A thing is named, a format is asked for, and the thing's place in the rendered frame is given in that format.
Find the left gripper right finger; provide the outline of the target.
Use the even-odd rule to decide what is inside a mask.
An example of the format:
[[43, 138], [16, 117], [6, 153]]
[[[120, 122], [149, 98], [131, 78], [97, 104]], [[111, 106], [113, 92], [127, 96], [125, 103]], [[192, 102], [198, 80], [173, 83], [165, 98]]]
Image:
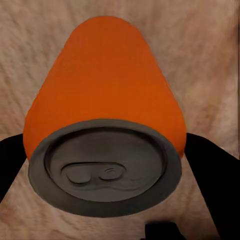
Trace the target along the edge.
[[240, 240], [240, 160], [193, 133], [184, 153], [221, 240]]

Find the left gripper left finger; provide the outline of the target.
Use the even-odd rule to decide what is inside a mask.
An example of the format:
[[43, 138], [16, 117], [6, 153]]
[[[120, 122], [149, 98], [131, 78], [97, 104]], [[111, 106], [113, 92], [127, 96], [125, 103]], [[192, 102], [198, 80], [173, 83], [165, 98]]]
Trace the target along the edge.
[[0, 204], [26, 159], [23, 133], [0, 141]]

